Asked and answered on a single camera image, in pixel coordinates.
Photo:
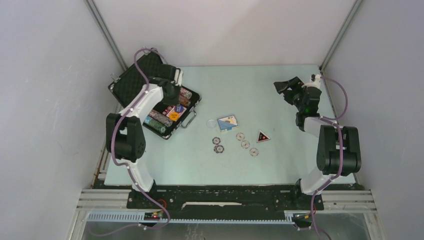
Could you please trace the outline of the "red dice row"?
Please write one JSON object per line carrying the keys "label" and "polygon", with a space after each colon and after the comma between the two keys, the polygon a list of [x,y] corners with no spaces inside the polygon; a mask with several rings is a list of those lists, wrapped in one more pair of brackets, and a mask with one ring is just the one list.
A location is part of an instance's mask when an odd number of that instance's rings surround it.
{"label": "red dice row", "polygon": [[167,116],[172,110],[174,109],[174,106],[168,106],[163,112],[162,114]]}

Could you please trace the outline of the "red white chip row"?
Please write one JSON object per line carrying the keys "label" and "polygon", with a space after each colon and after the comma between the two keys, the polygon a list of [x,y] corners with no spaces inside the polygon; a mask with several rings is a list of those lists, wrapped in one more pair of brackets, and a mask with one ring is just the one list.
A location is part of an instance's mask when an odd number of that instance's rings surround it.
{"label": "red white chip row", "polygon": [[179,94],[180,94],[180,96],[182,96],[182,97],[184,97],[184,98],[186,98],[188,100],[190,100],[192,98],[192,96],[193,96],[193,93],[191,91],[187,90],[184,87],[181,87],[180,88],[180,93]]}

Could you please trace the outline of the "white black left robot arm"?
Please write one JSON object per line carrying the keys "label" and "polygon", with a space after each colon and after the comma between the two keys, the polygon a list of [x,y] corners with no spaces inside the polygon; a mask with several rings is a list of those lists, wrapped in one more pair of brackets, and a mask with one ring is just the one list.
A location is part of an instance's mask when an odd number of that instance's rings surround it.
{"label": "white black left robot arm", "polygon": [[151,190],[154,179],[141,159],[147,146],[143,123],[158,103],[178,104],[183,71],[164,64],[158,76],[147,77],[139,67],[136,69],[145,83],[123,110],[106,117],[106,148],[113,163],[126,169],[133,189],[141,192],[138,201],[145,208],[153,208],[158,194]]}

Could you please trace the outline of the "brown orange chip row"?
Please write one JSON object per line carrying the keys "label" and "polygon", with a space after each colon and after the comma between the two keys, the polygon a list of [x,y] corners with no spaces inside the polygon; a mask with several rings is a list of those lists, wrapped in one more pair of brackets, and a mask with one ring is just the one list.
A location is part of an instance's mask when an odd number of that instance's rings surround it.
{"label": "brown orange chip row", "polygon": [[188,98],[181,95],[179,96],[178,101],[179,101],[179,104],[184,107],[189,107],[191,105],[191,101]]}

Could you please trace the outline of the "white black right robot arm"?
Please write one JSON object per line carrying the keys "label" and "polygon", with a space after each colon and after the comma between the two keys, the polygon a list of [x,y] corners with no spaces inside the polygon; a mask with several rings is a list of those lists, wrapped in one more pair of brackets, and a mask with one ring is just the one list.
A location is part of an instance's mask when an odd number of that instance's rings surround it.
{"label": "white black right robot arm", "polygon": [[296,107],[296,126],[318,139],[316,166],[306,177],[298,180],[296,191],[290,196],[291,204],[297,209],[308,206],[311,196],[319,195],[337,178],[347,177],[361,169],[358,129],[340,125],[338,116],[327,117],[319,113],[323,82],[336,84],[347,95],[339,82],[321,74],[313,74],[309,82],[294,77],[273,84],[277,93]]}

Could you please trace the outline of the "purple chip row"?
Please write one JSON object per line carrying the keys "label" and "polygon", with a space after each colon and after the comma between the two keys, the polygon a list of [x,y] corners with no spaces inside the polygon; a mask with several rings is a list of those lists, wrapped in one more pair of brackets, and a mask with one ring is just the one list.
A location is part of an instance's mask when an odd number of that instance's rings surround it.
{"label": "purple chip row", "polygon": [[174,123],[169,117],[154,109],[152,109],[148,115],[168,128],[171,127]]}

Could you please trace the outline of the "clear dealer button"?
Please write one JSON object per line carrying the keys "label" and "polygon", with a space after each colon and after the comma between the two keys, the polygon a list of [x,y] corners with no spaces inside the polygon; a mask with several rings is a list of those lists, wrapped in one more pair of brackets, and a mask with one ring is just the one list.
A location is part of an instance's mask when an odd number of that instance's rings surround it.
{"label": "clear dealer button", "polygon": [[217,122],[216,122],[216,120],[215,120],[215,119],[209,119],[209,120],[206,122],[206,126],[207,126],[208,128],[210,128],[210,129],[213,129],[213,128],[215,128],[215,127],[217,126]]}

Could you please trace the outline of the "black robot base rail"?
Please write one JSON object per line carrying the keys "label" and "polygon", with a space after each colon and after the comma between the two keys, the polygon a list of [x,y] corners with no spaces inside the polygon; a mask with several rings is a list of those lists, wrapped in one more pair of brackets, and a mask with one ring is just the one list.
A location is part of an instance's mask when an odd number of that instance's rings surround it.
{"label": "black robot base rail", "polygon": [[143,195],[132,190],[128,209],[164,207],[173,220],[282,221],[285,212],[310,214],[324,209],[320,195],[301,193],[295,185],[155,185]]}

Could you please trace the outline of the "red black triangle token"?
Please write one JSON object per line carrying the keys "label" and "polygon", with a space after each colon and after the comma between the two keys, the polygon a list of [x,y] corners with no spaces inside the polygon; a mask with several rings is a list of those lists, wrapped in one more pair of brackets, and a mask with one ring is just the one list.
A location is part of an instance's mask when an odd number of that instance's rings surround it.
{"label": "red black triangle token", "polygon": [[271,140],[271,138],[268,135],[266,135],[262,130],[258,131],[258,136],[256,141],[257,143],[263,143],[269,140]]}

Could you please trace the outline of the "blue card deck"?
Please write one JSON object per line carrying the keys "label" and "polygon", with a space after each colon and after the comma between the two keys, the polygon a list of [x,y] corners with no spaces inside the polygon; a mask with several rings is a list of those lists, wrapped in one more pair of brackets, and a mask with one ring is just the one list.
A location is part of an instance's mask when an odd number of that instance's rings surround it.
{"label": "blue card deck", "polygon": [[217,119],[218,127],[221,132],[227,132],[239,127],[235,115],[229,115]]}

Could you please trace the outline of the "blue small blind button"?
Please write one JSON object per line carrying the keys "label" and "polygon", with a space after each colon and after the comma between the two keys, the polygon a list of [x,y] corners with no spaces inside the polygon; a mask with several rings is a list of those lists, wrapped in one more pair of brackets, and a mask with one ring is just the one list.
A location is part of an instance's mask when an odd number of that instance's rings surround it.
{"label": "blue small blind button", "polygon": [[186,108],[184,106],[180,105],[180,104],[175,106],[175,108],[174,108],[174,111],[178,114],[183,114],[185,112],[185,110],[186,110]]}

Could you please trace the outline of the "black aluminium poker case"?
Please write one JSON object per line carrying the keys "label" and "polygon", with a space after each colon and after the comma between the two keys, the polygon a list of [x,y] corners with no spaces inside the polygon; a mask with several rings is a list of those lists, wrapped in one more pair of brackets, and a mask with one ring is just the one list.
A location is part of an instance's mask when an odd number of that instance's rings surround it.
{"label": "black aluminium poker case", "polygon": [[183,70],[167,64],[155,48],[141,49],[134,64],[118,76],[109,91],[123,107],[126,119],[137,117],[143,125],[167,140],[195,111],[202,97],[182,85]]}

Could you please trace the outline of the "blue white poker chip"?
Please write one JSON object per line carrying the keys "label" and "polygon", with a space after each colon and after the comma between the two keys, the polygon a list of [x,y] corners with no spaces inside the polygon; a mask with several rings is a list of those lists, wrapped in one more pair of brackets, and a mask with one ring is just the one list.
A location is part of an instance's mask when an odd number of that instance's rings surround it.
{"label": "blue white poker chip", "polygon": [[214,137],[214,138],[212,139],[212,143],[213,143],[214,145],[219,145],[219,144],[221,143],[221,139],[220,139],[219,137]]}
{"label": "blue white poker chip", "polygon": [[222,145],[216,145],[213,150],[215,153],[220,154],[224,152],[225,148]]}

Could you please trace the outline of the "green blue chip row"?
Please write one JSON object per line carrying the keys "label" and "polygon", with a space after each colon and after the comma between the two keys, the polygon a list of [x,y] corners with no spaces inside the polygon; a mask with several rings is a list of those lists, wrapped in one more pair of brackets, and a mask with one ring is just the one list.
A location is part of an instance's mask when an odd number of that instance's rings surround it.
{"label": "green blue chip row", "polygon": [[153,129],[156,132],[159,132],[161,134],[165,133],[166,130],[167,130],[166,126],[163,123],[157,121],[156,119],[154,119],[154,118],[152,118],[150,116],[147,116],[145,118],[144,123],[147,126],[149,126],[151,129]]}

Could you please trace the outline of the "red card deck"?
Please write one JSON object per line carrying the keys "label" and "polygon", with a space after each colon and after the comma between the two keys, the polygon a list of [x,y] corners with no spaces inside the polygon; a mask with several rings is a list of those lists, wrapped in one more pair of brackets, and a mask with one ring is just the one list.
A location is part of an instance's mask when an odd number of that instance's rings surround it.
{"label": "red card deck", "polygon": [[165,115],[170,120],[176,122],[185,113],[186,110],[187,108],[181,104],[169,106],[165,111]]}

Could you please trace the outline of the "yellow big blind button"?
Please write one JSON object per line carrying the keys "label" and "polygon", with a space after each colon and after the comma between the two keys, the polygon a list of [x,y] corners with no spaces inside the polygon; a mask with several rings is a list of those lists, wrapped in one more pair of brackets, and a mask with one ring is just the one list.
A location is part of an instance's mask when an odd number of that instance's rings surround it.
{"label": "yellow big blind button", "polygon": [[180,114],[178,112],[171,112],[168,117],[176,122],[180,118]]}

